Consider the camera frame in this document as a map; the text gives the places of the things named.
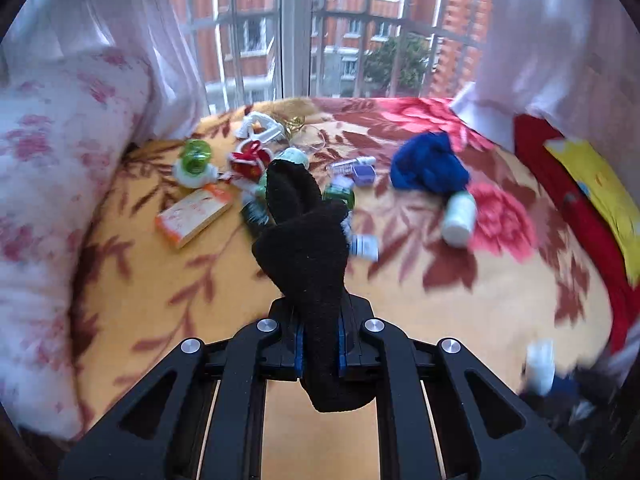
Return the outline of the sheer pink curtain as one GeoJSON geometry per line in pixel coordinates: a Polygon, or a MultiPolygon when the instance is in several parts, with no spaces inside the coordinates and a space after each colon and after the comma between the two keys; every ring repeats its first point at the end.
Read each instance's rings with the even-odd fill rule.
{"type": "Polygon", "coordinates": [[[13,75],[102,48],[150,66],[137,143],[190,136],[206,113],[205,91],[170,0],[24,0],[1,40],[1,66],[13,75]]]}
{"type": "Polygon", "coordinates": [[[512,148],[511,119],[543,117],[619,164],[639,155],[639,33],[620,0],[492,0],[472,82],[451,104],[512,148]]]}

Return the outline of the orange white medicine box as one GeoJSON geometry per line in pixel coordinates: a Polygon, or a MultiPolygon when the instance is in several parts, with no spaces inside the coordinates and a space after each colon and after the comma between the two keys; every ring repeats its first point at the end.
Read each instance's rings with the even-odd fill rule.
{"type": "Polygon", "coordinates": [[[223,188],[206,184],[158,214],[155,227],[175,248],[181,248],[226,212],[232,200],[223,188]]]}

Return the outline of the white green plastic bottle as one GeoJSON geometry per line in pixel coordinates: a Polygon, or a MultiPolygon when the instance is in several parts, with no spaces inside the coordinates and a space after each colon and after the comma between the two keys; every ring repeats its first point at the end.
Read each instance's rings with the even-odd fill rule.
{"type": "Polygon", "coordinates": [[[469,191],[451,195],[440,225],[444,242],[454,248],[468,246],[475,229],[476,216],[476,201],[469,191]]]}

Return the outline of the floral orange bed blanket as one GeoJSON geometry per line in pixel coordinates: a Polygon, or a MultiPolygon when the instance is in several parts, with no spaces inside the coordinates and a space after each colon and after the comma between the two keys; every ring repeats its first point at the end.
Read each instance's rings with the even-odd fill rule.
{"type": "Polygon", "coordinates": [[[326,315],[340,288],[414,339],[461,340],[518,388],[527,347],[550,340],[562,372],[589,364],[612,325],[605,284],[560,208],[514,155],[462,124],[442,99],[295,99],[264,111],[298,119],[307,171],[280,177],[264,228],[232,205],[186,246],[157,217],[183,192],[179,145],[156,141],[119,164],[82,250],[74,285],[78,391],[88,425],[186,338],[214,342],[264,318],[282,294],[326,315]],[[390,163],[438,132],[470,175],[471,243],[440,228],[445,201],[401,191],[390,163]]]}

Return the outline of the white blue small box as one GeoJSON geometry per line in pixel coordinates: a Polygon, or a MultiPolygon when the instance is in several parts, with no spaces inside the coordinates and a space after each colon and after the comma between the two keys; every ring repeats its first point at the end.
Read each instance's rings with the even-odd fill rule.
{"type": "Polygon", "coordinates": [[[378,238],[370,234],[353,235],[349,242],[349,252],[354,257],[377,262],[380,254],[378,252],[378,238]]]}

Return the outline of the light green bottle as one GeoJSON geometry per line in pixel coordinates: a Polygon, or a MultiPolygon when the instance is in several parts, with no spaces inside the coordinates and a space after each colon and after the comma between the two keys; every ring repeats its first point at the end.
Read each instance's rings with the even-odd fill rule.
{"type": "Polygon", "coordinates": [[[286,160],[287,162],[292,162],[292,164],[297,164],[303,166],[305,169],[309,169],[308,155],[295,146],[289,146],[285,150],[280,151],[280,153],[274,156],[274,160],[277,159],[286,160]]]}

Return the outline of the black sock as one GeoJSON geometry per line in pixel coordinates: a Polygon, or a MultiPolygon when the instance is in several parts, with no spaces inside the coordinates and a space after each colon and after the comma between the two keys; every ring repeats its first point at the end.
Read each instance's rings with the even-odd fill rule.
{"type": "Polygon", "coordinates": [[[358,410],[374,390],[341,374],[348,208],[325,200],[303,166],[279,159],[267,168],[266,200],[274,225],[258,236],[252,253],[302,323],[300,383],[320,413],[358,410]]]}

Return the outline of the red blanket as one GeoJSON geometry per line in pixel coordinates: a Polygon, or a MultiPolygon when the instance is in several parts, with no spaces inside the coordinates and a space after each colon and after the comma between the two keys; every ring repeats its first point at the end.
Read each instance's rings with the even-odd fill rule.
{"type": "Polygon", "coordinates": [[[639,289],[627,282],[623,255],[613,233],[566,169],[544,147],[544,142],[559,139],[562,134],[545,120],[525,114],[516,116],[513,125],[516,157],[548,193],[600,273],[613,315],[611,352],[620,352],[639,316],[639,289]]]}

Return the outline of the yellow patterned pillow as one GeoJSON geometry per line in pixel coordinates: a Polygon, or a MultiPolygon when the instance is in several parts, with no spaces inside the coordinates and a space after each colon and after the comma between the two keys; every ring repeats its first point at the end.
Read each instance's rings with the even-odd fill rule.
{"type": "Polygon", "coordinates": [[[631,286],[639,284],[639,208],[608,162],[586,140],[552,139],[546,150],[578,184],[611,229],[631,286]]]}

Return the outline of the floral pink pillow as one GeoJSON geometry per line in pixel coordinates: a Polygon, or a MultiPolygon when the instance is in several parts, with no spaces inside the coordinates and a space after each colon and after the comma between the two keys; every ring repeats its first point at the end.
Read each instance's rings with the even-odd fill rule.
{"type": "Polygon", "coordinates": [[[151,91],[148,64],[115,49],[25,70],[1,90],[1,404],[16,426],[81,432],[72,281],[151,91]]]}

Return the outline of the small dark dropper bottle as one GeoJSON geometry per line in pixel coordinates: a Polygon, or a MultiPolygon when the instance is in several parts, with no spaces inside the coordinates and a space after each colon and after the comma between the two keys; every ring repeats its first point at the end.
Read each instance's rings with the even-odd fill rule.
{"type": "Polygon", "coordinates": [[[537,340],[527,346],[522,391],[533,396],[578,395],[578,385],[572,376],[556,374],[552,339],[537,340]]]}

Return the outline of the blue crumpled cloth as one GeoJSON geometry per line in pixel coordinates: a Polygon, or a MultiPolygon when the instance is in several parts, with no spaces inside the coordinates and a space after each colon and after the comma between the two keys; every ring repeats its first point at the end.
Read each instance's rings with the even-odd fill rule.
{"type": "Polygon", "coordinates": [[[469,180],[469,171],[444,132],[415,136],[395,153],[390,164],[390,182],[398,190],[449,196],[464,191],[469,180]]]}

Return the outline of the red white fabric pouch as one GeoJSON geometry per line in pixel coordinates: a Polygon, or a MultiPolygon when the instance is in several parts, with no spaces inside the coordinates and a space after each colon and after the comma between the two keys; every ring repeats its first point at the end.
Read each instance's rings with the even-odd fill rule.
{"type": "Polygon", "coordinates": [[[231,171],[238,177],[258,182],[273,160],[273,152],[258,140],[246,139],[228,154],[231,171]]]}

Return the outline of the window frame with bars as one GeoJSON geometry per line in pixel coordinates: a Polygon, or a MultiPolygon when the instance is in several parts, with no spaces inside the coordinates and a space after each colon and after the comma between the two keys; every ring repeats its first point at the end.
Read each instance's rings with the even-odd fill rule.
{"type": "Polygon", "coordinates": [[[209,109],[286,96],[451,98],[492,0],[170,0],[209,109]]]}

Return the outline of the small purple plastic cup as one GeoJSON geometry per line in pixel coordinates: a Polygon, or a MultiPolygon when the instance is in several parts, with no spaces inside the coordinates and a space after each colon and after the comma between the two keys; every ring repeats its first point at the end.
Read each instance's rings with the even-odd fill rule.
{"type": "Polygon", "coordinates": [[[352,168],[352,180],[358,188],[367,188],[375,184],[376,171],[371,165],[356,165],[352,168]]]}

